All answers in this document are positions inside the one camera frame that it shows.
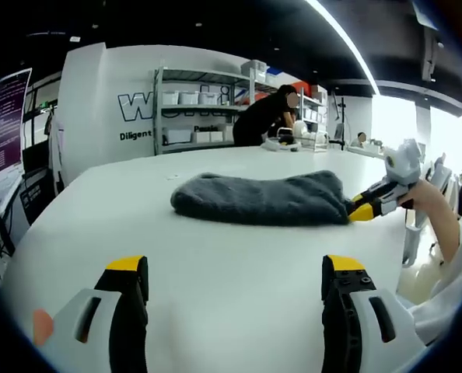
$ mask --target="gray towel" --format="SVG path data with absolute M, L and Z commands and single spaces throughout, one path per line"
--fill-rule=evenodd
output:
M 348 224 L 339 178 L 331 171 L 284 180 L 247 180 L 203 173 L 179 186 L 170 203 L 178 214 L 250 225 Z

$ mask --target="person's arm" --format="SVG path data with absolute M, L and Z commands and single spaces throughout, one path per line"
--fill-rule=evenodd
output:
M 459 249 L 460 226 L 444 196 L 435 186 L 420 180 L 409 193 L 399 199 L 399 204 L 408 200 L 414 201 L 415 210 L 424 211 L 428 215 L 443 259 L 450 262 Z
M 283 119 L 285 120 L 286 127 L 293 129 L 292 115 L 288 111 L 283 113 Z

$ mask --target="white sleeve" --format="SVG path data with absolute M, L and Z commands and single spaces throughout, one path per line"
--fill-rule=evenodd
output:
M 462 302 L 462 219 L 461 243 L 441 281 L 433 288 L 430 299 L 409 309 L 415 318 L 416 333 L 429 343 L 442 334 Z

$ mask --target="bright window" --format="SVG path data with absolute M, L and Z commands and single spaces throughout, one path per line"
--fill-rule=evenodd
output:
M 383 146 L 397 148 L 405 138 L 416 138 L 416 105 L 414 101 L 388 96 L 373 97 L 371 137 Z
M 446 153 L 445 167 L 460 174 L 462 171 L 462 120 L 452 114 L 432 107 L 432 136 L 430 157 L 437 159 Z

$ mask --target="white wall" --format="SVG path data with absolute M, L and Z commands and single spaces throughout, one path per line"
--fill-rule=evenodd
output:
M 429 109 L 416 106 L 416 128 L 418 130 L 416 141 L 426 145 L 426 160 L 429 160 L 432 138 L 432 118 Z
M 69 52 L 57 108 L 57 119 L 64 128 L 65 185 L 89 167 L 154 155 L 151 101 L 143 115 L 126 120 L 119 95 L 152 97 L 156 69 L 164 66 L 239 74 L 246 61 L 215 51 L 163 45 L 106 49 L 105 44 L 95 44 Z M 281 73 L 278 81 L 285 84 L 298 79 Z M 196 114 L 194 120 L 209 122 Z M 178 121 L 182 125 L 194 123 L 188 118 Z M 152 136 L 120 140 L 122 133 L 143 131 L 151 131 Z
M 337 97 L 338 104 L 341 104 L 341 96 Z M 373 122 L 373 103 L 366 97 L 344 96 L 345 99 L 345 140 L 351 142 L 357 137 L 359 132 L 366 133 L 371 138 L 371 123 Z M 333 97 L 329 99 L 328 129 L 330 137 L 334 137 L 334 132 L 338 123 L 341 123 L 341 108 L 338 108 L 340 119 L 336 120 L 337 112 L 334 106 Z
M 68 52 L 61 74 L 57 118 L 64 131 L 63 177 L 70 183 L 91 166 L 101 164 L 104 128 L 101 124 L 99 90 L 105 44 Z

